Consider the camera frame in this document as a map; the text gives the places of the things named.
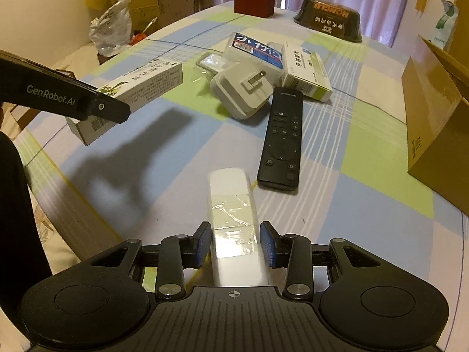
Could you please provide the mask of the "white remote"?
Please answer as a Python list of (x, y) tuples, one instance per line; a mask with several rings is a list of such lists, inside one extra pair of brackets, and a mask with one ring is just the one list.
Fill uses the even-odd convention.
[(215, 284), (221, 287), (268, 285), (249, 176), (241, 168), (218, 169), (209, 175), (209, 188)]

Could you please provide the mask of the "black remote control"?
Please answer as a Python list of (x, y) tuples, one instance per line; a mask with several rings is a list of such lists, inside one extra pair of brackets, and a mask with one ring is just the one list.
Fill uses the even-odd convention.
[(261, 187), (294, 192), (299, 185), (303, 94), (276, 87), (258, 168)]

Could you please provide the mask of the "long white medicine box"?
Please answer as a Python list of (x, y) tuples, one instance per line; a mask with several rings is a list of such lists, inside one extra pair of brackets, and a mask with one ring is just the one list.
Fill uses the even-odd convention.
[[(183, 67), (180, 62), (155, 58), (101, 86), (98, 91), (127, 103), (133, 114), (182, 83)], [(71, 132), (84, 145), (90, 145), (115, 126), (114, 122), (93, 115), (85, 121), (71, 118), (66, 118), (66, 121)]]

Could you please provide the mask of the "white power adapter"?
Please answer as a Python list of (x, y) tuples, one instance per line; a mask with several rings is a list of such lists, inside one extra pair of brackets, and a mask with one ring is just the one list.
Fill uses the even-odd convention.
[(247, 62), (235, 62), (219, 72), (212, 78), (210, 88), (230, 115), (238, 120), (252, 117), (273, 94), (266, 73)]

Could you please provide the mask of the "green white medicine box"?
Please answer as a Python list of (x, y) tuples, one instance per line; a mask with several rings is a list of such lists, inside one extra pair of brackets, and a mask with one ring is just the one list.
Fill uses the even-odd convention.
[(327, 103), (332, 96), (323, 61), (318, 53), (285, 41), (282, 46), (283, 87), (298, 90), (305, 97)]

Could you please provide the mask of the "small clear plastic packet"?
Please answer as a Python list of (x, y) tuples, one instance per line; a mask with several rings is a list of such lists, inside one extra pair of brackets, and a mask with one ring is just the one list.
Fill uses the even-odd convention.
[(214, 76), (224, 70), (226, 62), (220, 54), (207, 52), (200, 56), (196, 61), (196, 65)]

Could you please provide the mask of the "blue white tissue pack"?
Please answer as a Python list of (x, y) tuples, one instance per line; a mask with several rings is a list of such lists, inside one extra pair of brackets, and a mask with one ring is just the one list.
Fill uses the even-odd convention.
[(259, 67), (272, 80), (279, 79), (283, 73), (283, 57), (280, 51), (244, 33), (230, 35), (223, 55), (235, 62), (249, 62)]

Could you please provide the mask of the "clear plastic bag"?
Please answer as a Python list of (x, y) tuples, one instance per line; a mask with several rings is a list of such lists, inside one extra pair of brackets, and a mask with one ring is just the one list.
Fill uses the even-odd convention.
[(112, 57), (129, 47), (133, 35), (130, 2), (119, 0), (91, 22), (89, 37), (99, 55)]

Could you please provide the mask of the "checkered tablecloth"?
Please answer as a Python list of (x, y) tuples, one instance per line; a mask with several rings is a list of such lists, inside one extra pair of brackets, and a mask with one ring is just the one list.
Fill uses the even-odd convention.
[(91, 145), (62, 117), (37, 115), (15, 145), (52, 224), (82, 259), (127, 238), (157, 243), (208, 217), (212, 171), (257, 176), (269, 112), (234, 120), (195, 65), (235, 32), (320, 54), (333, 87), (329, 103), (304, 104), (297, 194), (256, 188), (258, 217), (316, 243), (348, 239), (428, 280), (450, 306), (440, 347), (466, 351), (468, 218), (407, 172), (407, 56), (370, 38), (355, 44), (306, 29), (288, 10), (261, 19), (214, 6), (98, 67), (85, 77), (96, 87), (162, 57), (182, 64), (183, 84)]

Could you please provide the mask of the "brown cardboard box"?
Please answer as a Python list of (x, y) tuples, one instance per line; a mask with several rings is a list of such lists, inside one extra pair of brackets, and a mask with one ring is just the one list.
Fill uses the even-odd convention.
[(418, 37), (402, 73), (408, 173), (468, 213), (468, 69)]

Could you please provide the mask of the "black instant noodle bowl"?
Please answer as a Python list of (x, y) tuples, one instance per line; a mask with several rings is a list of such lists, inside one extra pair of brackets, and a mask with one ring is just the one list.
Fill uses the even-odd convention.
[(303, 0), (293, 20), (303, 27), (341, 40), (363, 42), (360, 14), (347, 6), (323, 0)]

